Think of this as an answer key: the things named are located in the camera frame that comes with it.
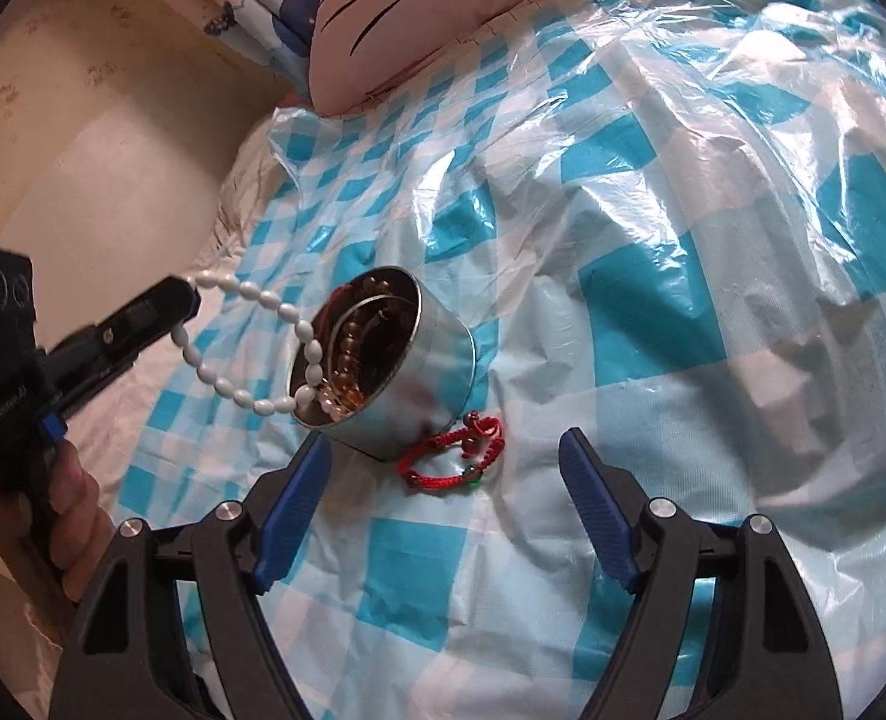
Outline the person's left hand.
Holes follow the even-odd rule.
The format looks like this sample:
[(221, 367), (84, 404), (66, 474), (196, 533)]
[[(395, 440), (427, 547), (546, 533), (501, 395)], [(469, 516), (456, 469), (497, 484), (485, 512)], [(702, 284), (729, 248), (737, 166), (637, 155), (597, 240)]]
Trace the person's left hand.
[(26, 543), (31, 511), (22, 496), (0, 497), (0, 557), (36, 606), (82, 600), (116, 533), (100, 505), (101, 488), (82, 466), (77, 447), (62, 440), (50, 465), (47, 500), (56, 514), (44, 550)]

